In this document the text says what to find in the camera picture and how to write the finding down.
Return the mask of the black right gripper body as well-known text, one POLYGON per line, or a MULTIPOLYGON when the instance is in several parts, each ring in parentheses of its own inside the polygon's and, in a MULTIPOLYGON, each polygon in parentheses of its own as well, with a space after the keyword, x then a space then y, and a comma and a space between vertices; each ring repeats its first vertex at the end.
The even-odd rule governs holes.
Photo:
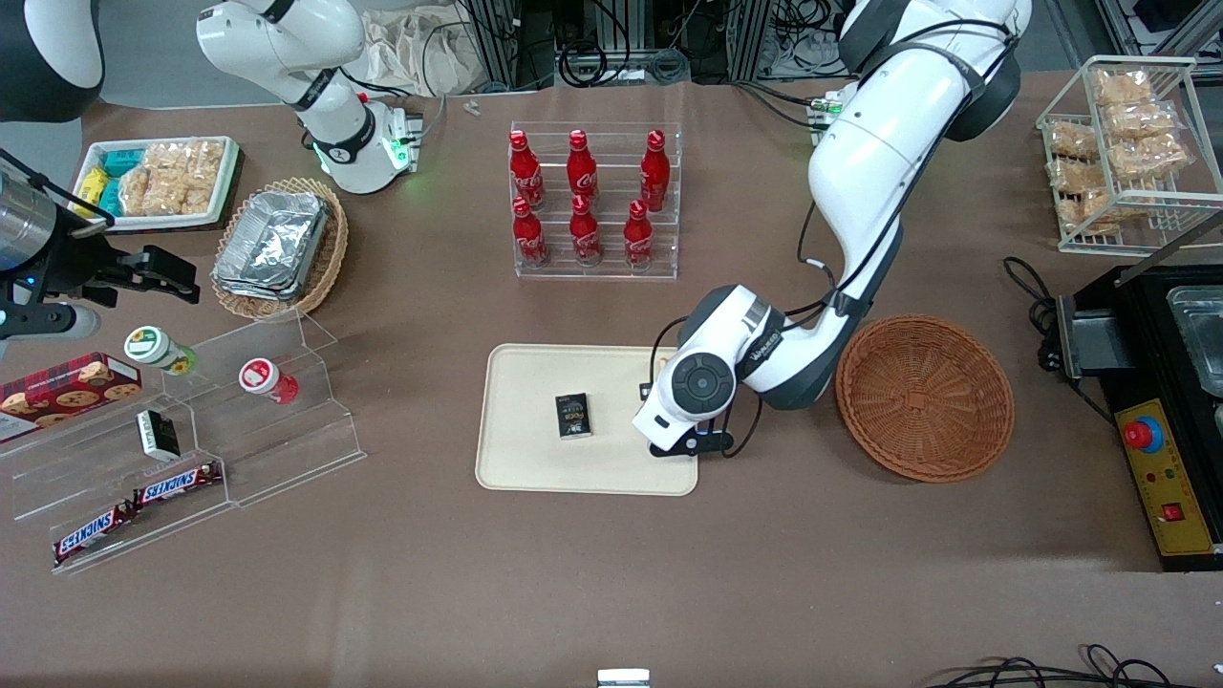
POLYGON ((60 205, 54 209, 48 243, 20 266, 20 288, 31 302, 62 295, 113 308, 117 288, 146 291, 144 280, 126 263, 131 254, 109 244, 105 221, 87 221, 60 205))

